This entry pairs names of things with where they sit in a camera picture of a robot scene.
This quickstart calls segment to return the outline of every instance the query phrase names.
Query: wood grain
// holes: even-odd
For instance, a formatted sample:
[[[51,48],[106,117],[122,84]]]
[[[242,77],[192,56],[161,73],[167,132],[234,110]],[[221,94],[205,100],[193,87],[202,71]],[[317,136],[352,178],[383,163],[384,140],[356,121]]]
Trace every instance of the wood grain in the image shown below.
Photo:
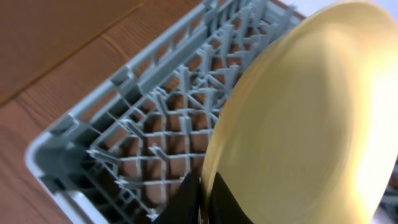
[[[141,0],[1,1],[4,103],[135,10]]]
[[[28,143],[41,131],[16,101],[0,111],[0,214],[4,223],[68,223],[24,164]]]

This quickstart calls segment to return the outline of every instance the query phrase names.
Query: dish rack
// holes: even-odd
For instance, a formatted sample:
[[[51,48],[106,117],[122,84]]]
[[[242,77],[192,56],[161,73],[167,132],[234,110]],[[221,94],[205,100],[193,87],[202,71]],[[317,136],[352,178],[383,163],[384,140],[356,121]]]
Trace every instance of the dish rack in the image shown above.
[[[150,223],[201,169],[228,94],[294,11],[203,1],[34,140],[27,167],[73,223]]]

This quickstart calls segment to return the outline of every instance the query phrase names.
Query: wooden surface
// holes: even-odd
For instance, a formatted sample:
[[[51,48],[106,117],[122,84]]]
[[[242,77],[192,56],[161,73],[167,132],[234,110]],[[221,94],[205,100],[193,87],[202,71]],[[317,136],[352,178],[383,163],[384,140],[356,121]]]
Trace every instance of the wooden surface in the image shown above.
[[[253,223],[369,223],[398,153],[397,39],[384,11],[344,3],[260,54],[213,132],[207,196],[218,172]]]
[[[141,0],[0,2],[0,104],[141,5]]]
[[[1,108],[3,223],[70,223],[27,170],[24,153],[28,144],[199,2],[145,1],[136,12]],[[7,82],[7,77],[2,76],[1,82]]]

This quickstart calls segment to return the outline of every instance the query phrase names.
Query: gold plate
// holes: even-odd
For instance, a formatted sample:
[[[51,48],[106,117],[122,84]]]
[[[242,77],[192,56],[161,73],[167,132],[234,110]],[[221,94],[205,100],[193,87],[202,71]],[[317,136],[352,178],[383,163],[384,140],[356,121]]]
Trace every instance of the gold plate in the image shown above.
[[[254,223],[368,223],[398,153],[398,27],[346,2],[304,20],[248,68],[203,165]]]

